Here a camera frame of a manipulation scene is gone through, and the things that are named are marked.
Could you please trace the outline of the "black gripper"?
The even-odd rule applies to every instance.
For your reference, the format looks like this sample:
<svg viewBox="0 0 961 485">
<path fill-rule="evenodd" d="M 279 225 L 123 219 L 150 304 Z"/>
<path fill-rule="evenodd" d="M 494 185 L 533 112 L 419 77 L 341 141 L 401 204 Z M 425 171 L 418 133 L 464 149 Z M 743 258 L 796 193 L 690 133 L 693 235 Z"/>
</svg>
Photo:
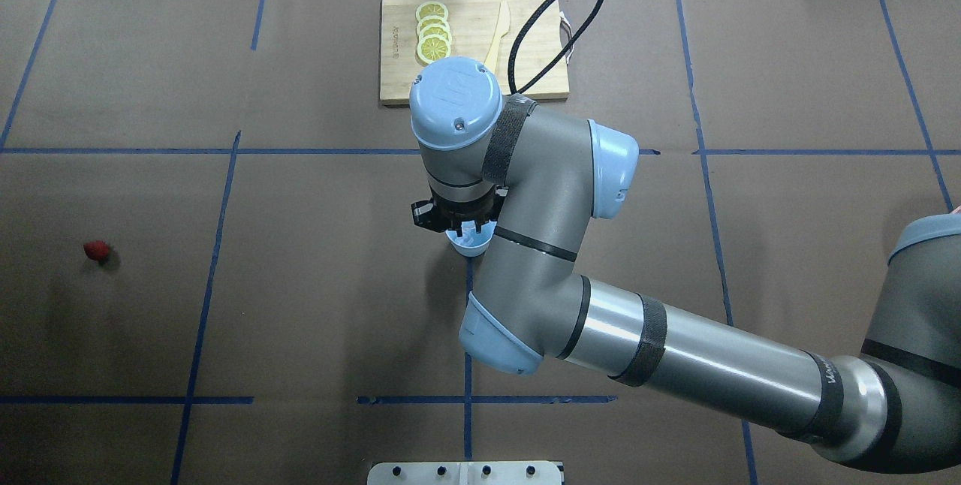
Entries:
<svg viewBox="0 0 961 485">
<path fill-rule="evenodd" d="M 498 186 L 492 186 L 477 200 L 466 202 L 449 200 L 432 190 L 429 229 L 439 233 L 447 230 L 460 232 L 463 222 L 473 224 L 478 229 L 487 222 L 498 221 L 505 198 L 507 189 Z"/>
</svg>

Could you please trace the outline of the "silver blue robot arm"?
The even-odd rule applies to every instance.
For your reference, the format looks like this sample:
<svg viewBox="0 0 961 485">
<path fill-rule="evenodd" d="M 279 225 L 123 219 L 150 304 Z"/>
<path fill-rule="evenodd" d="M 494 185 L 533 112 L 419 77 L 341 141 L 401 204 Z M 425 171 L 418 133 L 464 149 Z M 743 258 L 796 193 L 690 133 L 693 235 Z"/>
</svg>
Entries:
<svg viewBox="0 0 961 485">
<path fill-rule="evenodd" d="M 636 140 L 502 94 L 483 63 L 439 59 L 409 96 L 439 233 L 494 221 L 459 340 L 531 375 L 545 357 L 649 386 L 876 474 L 959 465 L 959 213 L 903 229 L 856 357 L 826 358 L 574 272 L 592 218 L 620 212 Z"/>
</svg>

